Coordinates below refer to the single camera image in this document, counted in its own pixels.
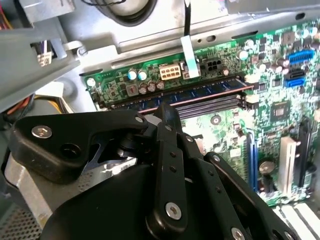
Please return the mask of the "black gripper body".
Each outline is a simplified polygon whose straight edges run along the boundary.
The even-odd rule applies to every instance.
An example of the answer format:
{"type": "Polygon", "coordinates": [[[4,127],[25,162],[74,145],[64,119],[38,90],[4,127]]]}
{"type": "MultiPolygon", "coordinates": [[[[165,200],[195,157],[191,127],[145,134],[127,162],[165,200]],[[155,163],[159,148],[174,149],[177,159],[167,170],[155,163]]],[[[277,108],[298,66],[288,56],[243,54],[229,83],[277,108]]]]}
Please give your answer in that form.
{"type": "Polygon", "coordinates": [[[43,240],[178,240],[188,224],[188,192],[179,135],[156,139],[151,164],[137,164],[62,204],[43,240]]]}

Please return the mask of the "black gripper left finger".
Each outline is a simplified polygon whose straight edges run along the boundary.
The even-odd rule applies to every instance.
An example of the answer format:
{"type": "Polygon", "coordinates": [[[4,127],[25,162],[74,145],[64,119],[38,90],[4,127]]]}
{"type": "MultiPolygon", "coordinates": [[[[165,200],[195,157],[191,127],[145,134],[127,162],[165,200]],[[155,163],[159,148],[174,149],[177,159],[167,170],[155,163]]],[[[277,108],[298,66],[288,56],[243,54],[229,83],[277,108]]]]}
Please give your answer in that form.
{"type": "Polygon", "coordinates": [[[28,170],[62,185],[80,177],[93,159],[96,139],[112,156],[124,153],[137,159],[135,165],[150,165],[157,138],[178,134],[172,108],[166,103],[157,108],[158,125],[133,110],[26,117],[13,127],[11,154],[28,170]]]}

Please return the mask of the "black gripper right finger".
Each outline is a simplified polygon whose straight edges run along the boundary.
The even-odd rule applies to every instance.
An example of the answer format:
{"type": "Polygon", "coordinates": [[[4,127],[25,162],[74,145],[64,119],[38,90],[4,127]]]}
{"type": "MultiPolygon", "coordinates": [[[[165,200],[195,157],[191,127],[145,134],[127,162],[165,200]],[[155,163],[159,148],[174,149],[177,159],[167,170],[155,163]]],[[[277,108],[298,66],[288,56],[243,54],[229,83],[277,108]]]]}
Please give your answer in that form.
{"type": "Polygon", "coordinates": [[[287,226],[217,153],[202,155],[195,140],[183,133],[178,111],[172,122],[178,132],[184,172],[191,179],[188,204],[191,221],[179,240],[296,240],[287,226]]]}

